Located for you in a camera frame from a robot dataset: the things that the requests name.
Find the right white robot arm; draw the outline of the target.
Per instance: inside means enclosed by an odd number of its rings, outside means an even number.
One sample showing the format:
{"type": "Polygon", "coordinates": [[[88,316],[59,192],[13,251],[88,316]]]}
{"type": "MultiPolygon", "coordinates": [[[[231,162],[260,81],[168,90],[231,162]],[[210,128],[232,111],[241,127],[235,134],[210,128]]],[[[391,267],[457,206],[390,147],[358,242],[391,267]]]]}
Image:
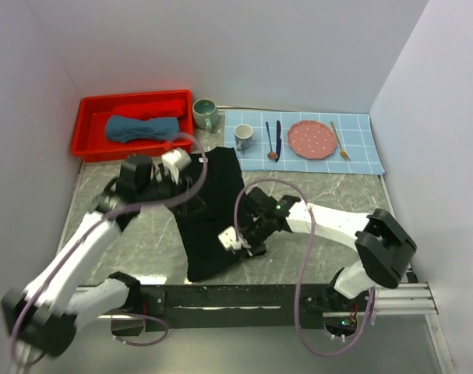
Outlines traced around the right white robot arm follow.
{"type": "Polygon", "coordinates": [[[276,200],[255,187],[237,198],[255,220],[243,227],[230,226],[218,235],[226,251],[250,256],[275,232],[314,234],[340,243],[358,255],[358,261],[341,270],[329,286],[328,302],[345,310],[362,292],[380,286],[395,289],[417,251],[417,245],[387,210],[352,213],[307,203],[297,196],[276,200]]]}

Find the black t shirt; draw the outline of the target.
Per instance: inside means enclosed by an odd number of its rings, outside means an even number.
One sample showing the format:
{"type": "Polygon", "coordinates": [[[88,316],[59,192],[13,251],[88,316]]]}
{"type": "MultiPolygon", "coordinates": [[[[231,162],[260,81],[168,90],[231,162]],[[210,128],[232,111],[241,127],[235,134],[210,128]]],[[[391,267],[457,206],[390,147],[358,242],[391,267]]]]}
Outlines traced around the black t shirt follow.
{"type": "Polygon", "coordinates": [[[244,187],[236,152],[216,147],[206,158],[207,175],[201,190],[170,209],[184,245],[190,282],[209,280],[242,261],[241,255],[226,251],[218,239],[233,225],[235,200],[244,187]]]}

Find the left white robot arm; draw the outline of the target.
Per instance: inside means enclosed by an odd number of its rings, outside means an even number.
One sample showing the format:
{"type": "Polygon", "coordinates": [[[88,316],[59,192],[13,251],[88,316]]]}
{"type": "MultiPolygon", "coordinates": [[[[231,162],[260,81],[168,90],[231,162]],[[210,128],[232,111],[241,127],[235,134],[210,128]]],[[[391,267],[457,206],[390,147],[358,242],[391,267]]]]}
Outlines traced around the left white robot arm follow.
{"type": "Polygon", "coordinates": [[[120,172],[97,195],[75,234],[52,262],[22,291],[9,290],[1,300],[11,349],[19,342],[42,355],[58,357],[76,333],[112,310],[141,316],[145,302],[138,279],[115,272],[93,290],[77,295],[85,273],[144,210],[177,207],[201,190],[208,160],[200,154],[201,173],[196,181],[181,173],[192,157],[180,148],[164,153],[158,166],[147,155],[129,156],[120,172]]]}

